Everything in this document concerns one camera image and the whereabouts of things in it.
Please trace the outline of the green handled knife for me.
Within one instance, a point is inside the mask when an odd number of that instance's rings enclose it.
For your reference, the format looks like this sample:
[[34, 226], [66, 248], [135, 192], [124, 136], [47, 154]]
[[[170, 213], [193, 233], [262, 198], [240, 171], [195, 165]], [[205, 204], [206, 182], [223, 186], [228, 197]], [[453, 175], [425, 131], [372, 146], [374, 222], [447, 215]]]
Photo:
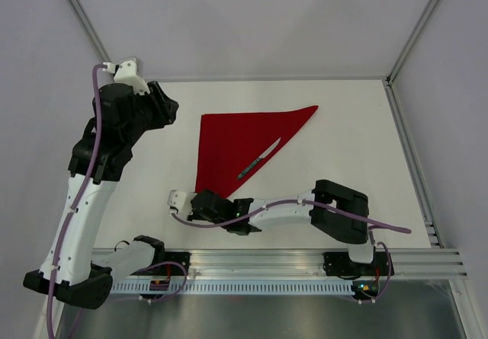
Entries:
[[243, 171], [238, 174], [237, 179], [242, 180], [256, 165], [266, 159], [277, 148], [280, 141], [281, 138], [275, 140], [260, 156], [253, 160]]

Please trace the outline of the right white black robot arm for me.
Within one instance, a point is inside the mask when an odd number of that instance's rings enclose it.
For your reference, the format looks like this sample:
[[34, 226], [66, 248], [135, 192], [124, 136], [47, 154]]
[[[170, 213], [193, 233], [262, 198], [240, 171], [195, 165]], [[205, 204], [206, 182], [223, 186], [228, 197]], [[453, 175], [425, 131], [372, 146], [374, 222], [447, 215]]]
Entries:
[[283, 200], [241, 198], [231, 201], [204, 190], [191, 198], [187, 220], [209, 222], [243, 236], [281, 225], [311, 225], [348, 246], [348, 265], [353, 272], [365, 274], [371, 270], [376, 258], [368, 237], [368, 225], [315, 203], [364, 218], [369, 214], [365, 194], [332, 181], [318, 180], [312, 190]]

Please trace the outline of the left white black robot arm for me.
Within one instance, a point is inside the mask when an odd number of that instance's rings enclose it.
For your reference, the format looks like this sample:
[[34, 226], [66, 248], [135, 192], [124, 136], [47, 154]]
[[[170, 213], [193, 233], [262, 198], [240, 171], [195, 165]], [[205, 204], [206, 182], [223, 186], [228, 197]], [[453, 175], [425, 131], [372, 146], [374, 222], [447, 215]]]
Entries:
[[95, 115], [73, 146], [69, 189], [62, 220], [50, 253], [41, 267], [25, 274], [23, 285], [60, 302], [98, 309], [112, 286], [139, 270], [157, 275], [166, 266], [163, 241], [145, 235], [104, 261], [92, 260], [92, 249], [102, 216], [132, 148], [142, 135], [176, 120], [178, 102], [156, 81], [137, 94], [129, 85], [102, 86], [92, 101]]

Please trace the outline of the red cloth napkin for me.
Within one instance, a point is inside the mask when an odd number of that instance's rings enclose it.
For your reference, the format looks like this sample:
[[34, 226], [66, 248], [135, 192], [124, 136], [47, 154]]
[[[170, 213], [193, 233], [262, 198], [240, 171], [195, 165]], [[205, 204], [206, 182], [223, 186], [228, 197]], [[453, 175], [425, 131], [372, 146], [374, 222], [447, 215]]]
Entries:
[[[194, 191], [229, 197], [289, 143], [318, 109], [312, 105], [281, 112], [202, 115]], [[278, 138], [277, 148], [238, 180], [238, 174]]]

